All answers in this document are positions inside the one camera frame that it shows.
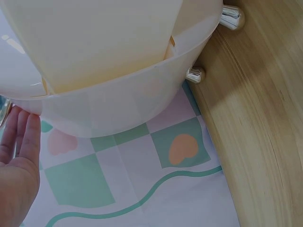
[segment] green wavy line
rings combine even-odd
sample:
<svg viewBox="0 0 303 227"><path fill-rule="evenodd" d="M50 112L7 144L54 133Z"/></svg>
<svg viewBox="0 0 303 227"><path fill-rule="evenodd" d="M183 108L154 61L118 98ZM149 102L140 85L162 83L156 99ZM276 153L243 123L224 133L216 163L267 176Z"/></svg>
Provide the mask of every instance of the green wavy line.
<svg viewBox="0 0 303 227"><path fill-rule="evenodd" d="M138 207L142 206L159 188L161 184L163 184L165 181L169 180L170 178L176 177L176 176L190 176L190 177L202 177L202 176L208 176L211 174L215 174L217 172L220 172L222 170L221 166L218 166L216 168L202 171L202 172L191 172L191 171L176 171L170 174L167 174L166 176L162 177L157 183L154 184L154 186L149 190L149 192L137 203L134 205L124 208L123 210L119 210L113 213L108 214L84 214L79 212L66 212L59 214L55 217L53 217L46 225L46 227L52 227L57 221L64 219L64 218L70 218L70 217L79 217L79 218L88 218L88 219L107 219L107 218L114 218L117 216L124 215L126 213L129 213Z"/></svg>

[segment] finger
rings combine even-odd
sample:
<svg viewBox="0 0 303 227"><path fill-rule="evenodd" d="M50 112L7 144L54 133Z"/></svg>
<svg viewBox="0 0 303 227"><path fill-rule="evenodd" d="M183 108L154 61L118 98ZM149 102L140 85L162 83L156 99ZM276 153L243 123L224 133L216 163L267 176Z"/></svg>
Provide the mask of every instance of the finger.
<svg viewBox="0 0 303 227"><path fill-rule="evenodd" d="M40 117L31 114L28 117L19 157L27 158L39 167L41 122Z"/></svg>
<svg viewBox="0 0 303 227"><path fill-rule="evenodd" d="M21 112L19 107L11 110L0 143L0 162L7 164L14 155L14 148L17 136L18 115Z"/></svg>
<svg viewBox="0 0 303 227"><path fill-rule="evenodd" d="M19 113L17 138L16 138L16 142L17 142L17 144L16 144L16 157L18 157L19 153L20 153L23 137L24 137L24 134L25 134L25 129L26 129L26 126L27 126L28 117L29 117L29 113L24 111L24 110Z"/></svg>

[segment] chrome knob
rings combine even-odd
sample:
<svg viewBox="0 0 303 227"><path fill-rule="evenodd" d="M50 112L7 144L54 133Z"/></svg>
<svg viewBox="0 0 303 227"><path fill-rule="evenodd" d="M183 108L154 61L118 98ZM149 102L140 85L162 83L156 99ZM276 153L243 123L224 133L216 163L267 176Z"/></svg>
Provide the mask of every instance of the chrome knob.
<svg viewBox="0 0 303 227"><path fill-rule="evenodd" d="M205 78L205 71L200 67L190 68L186 73L186 79L193 82L194 84L198 84Z"/></svg>
<svg viewBox="0 0 303 227"><path fill-rule="evenodd" d="M239 7L224 5L220 24L230 30L240 30L245 25L245 14Z"/></svg>
<svg viewBox="0 0 303 227"><path fill-rule="evenodd" d="M13 103L9 99L0 96L0 129L5 125L12 107Z"/></svg>

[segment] hand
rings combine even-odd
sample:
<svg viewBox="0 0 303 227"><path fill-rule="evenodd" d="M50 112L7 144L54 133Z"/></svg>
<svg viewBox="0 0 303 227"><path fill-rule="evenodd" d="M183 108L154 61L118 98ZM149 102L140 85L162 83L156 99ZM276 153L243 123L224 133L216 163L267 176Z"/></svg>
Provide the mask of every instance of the hand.
<svg viewBox="0 0 303 227"><path fill-rule="evenodd" d="M13 107L0 144L0 227L20 226L38 193L40 136L40 118Z"/></svg>

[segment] wooden surface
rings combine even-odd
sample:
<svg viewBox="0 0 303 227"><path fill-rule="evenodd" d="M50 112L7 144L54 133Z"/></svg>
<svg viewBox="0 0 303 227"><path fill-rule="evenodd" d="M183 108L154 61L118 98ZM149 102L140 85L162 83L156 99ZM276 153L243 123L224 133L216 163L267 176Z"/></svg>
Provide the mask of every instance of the wooden surface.
<svg viewBox="0 0 303 227"><path fill-rule="evenodd" d="M245 28L220 26L192 85L242 227L303 227L303 0L230 0Z"/></svg>

